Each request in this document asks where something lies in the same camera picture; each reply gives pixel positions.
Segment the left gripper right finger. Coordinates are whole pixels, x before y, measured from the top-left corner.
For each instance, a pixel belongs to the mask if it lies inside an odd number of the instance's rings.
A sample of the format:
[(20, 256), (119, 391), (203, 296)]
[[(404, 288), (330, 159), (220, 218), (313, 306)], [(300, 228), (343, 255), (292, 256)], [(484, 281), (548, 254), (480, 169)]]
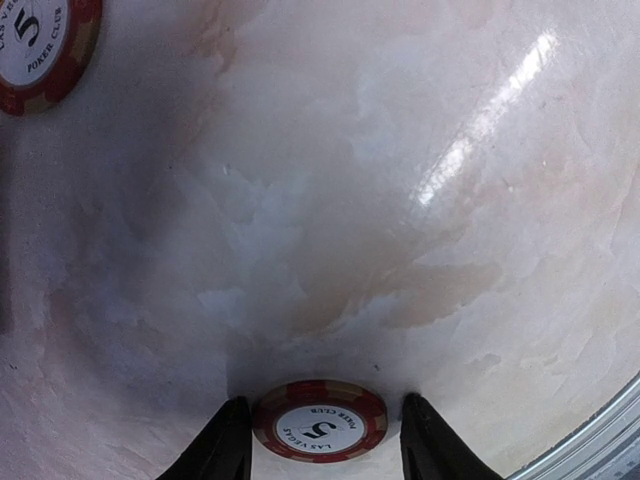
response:
[(400, 447), (405, 480), (503, 480), (418, 393), (403, 400)]

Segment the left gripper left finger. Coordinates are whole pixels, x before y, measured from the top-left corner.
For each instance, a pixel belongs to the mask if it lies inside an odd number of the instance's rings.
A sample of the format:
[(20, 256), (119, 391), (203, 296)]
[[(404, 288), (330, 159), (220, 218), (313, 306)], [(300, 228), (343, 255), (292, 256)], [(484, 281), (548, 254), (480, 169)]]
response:
[(249, 480), (252, 421), (246, 397), (226, 401), (159, 480)]

